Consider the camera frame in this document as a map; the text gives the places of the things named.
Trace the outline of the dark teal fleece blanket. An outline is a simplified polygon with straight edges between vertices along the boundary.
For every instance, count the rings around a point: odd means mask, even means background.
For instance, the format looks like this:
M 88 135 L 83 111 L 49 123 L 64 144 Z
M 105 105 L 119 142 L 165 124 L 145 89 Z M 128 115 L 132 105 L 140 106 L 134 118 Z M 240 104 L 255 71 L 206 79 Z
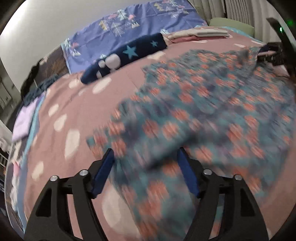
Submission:
M 43 92 L 45 92 L 54 82 L 60 78 L 59 75 L 53 74 L 49 78 L 42 81 L 37 87 L 30 90 L 22 100 L 23 106 L 28 106 L 32 103 L 37 97 L 39 97 Z

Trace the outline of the navy star fleece blanket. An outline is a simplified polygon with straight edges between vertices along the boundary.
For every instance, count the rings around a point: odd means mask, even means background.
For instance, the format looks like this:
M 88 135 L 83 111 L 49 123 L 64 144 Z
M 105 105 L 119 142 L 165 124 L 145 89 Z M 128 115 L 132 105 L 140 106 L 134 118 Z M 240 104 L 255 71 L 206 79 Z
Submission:
M 80 80 L 83 84 L 90 84 L 121 67 L 166 48 L 167 44 L 161 33 L 142 36 L 118 47 L 107 57 L 96 60 L 84 71 Z

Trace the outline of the green pillow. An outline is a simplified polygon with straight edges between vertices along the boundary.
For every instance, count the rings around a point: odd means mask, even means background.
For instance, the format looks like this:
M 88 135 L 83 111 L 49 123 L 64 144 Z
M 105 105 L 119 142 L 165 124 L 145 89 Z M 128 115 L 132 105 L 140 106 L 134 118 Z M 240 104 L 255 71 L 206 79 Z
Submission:
M 229 27 L 240 30 L 251 37 L 254 37 L 255 34 L 255 28 L 253 26 L 228 18 L 212 18 L 208 25 L 214 27 Z

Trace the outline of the folded white grey clothes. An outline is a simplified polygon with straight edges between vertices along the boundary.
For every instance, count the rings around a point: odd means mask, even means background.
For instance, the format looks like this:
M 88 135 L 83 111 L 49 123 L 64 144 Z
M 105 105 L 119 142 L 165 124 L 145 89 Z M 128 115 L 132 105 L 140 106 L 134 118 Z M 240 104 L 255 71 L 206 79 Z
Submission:
M 217 29 L 217 28 L 211 28 L 211 29 L 188 29 L 188 30 L 182 30 L 178 32 L 174 32 L 172 34 L 168 35 L 168 39 L 177 39 L 177 38 L 183 38 L 183 37 L 227 37 L 228 32 L 224 29 Z

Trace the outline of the blue tree print sheet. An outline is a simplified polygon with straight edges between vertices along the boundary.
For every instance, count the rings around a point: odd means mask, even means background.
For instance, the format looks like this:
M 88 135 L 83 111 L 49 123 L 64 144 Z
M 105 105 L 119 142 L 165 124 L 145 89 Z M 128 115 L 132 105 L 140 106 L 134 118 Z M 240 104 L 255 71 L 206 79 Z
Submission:
M 69 73 L 76 73 L 141 36 L 206 24 L 189 1 L 149 1 L 104 16 L 67 38 L 61 48 Z

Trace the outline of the pink polka dot bedspread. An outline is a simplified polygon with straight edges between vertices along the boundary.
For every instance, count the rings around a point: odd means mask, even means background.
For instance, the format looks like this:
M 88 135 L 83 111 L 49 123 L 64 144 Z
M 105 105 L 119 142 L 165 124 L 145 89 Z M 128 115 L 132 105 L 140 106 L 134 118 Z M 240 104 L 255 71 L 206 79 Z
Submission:
M 48 180 L 54 175 L 61 179 L 72 177 L 103 158 L 106 151 L 101 158 L 96 158 L 86 140 L 95 129 L 108 123 L 113 111 L 124 100 L 141 88 L 145 82 L 145 66 L 178 58 L 190 50 L 220 54 L 254 47 L 260 51 L 265 45 L 233 30 L 227 32 L 226 39 L 167 45 L 166 49 L 90 84 L 81 82 L 84 72 L 66 74 L 41 94 L 29 134 L 24 140 L 14 143 L 6 172 L 7 211 L 11 225 L 22 240 L 34 205 Z M 277 73 L 290 79 L 295 88 L 295 79 L 288 75 L 284 65 L 260 63 L 275 68 Z M 96 215 L 107 240 L 143 240 L 130 208 L 111 183 L 113 166 L 102 193 L 92 200 Z M 67 199 L 74 236 L 82 240 L 74 199 L 71 195 Z M 295 230 L 295 130 L 278 178 L 263 204 L 257 202 L 257 205 L 266 225 L 268 240 L 283 240 L 286 230 Z

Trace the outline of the folded pink clothes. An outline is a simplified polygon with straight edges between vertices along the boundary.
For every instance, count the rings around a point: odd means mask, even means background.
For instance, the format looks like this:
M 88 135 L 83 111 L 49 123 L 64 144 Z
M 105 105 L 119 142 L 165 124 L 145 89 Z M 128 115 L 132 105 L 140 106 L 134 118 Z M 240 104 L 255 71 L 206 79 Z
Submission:
M 197 37 L 197 36 L 187 36 L 187 37 L 178 37 L 176 39 L 169 39 L 169 36 L 163 35 L 163 38 L 166 42 L 167 45 L 171 44 L 177 44 L 177 43 L 182 43 L 182 42 L 191 42 L 191 41 L 197 41 L 197 42 L 202 42 L 202 43 L 207 43 L 208 40 L 219 40 L 219 39 L 226 39 L 228 38 L 223 37 L 223 36 L 216 36 L 216 37 Z

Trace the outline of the lavender folded cloth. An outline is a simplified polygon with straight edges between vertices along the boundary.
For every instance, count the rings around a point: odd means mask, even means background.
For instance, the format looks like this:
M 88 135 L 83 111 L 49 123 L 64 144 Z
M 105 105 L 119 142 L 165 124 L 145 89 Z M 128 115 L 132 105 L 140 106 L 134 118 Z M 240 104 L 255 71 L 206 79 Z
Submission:
M 28 106 L 23 106 L 16 118 L 14 129 L 12 132 L 12 142 L 17 142 L 29 134 L 33 115 L 39 98 L 37 97 Z

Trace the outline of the teal floral small garment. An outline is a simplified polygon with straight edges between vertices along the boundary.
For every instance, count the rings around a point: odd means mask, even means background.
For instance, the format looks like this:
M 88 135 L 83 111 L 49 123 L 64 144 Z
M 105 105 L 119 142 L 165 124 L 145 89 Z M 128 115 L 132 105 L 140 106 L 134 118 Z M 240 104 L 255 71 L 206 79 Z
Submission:
M 145 66 L 145 82 L 86 140 L 114 150 L 111 183 L 143 240 L 182 240 L 197 202 L 174 152 L 183 147 L 217 174 L 241 174 L 262 205 L 295 130 L 295 88 L 259 49 L 190 50 Z

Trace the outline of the grey curtain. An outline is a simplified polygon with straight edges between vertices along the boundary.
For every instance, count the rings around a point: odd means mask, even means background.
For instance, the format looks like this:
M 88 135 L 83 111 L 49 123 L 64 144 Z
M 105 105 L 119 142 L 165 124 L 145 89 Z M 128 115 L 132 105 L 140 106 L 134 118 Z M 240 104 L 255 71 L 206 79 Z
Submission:
M 276 17 L 268 1 L 190 1 L 207 23 L 212 18 L 228 18 L 255 28 L 254 37 L 262 42 L 277 41 L 278 37 L 266 18 Z

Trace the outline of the black garment on headboard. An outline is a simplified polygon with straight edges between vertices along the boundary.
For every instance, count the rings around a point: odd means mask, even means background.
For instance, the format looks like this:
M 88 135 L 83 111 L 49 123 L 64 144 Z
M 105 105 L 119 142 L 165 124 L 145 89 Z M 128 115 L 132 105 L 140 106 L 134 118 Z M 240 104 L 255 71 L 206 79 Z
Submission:
M 39 72 L 39 68 L 40 68 L 40 62 L 43 59 L 40 59 L 36 65 L 34 65 L 31 70 L 30 73 L 28 75 L 28 77 L 26 78 L 26 80 L 23 82 L 22 86 L 21 86 L 21 100 L 23 100 L 23 98 L 27 95 L 27 93 L 30 90 L 30 87 L 32 85 L 32 83 L 34 82 L 38 72 Z

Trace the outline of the dark patterned headboard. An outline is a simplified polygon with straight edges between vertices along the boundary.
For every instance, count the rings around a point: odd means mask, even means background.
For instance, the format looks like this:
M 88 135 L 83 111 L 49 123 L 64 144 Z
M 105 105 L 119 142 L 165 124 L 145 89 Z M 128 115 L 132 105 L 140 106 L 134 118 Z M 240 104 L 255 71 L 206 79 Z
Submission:
M 57 74 L 63 76 L 69 73 L 62 47 L 55 48 L 39 63 L 39 71 L 35 78 L 36 84 L 40 84 L 50 76 Z

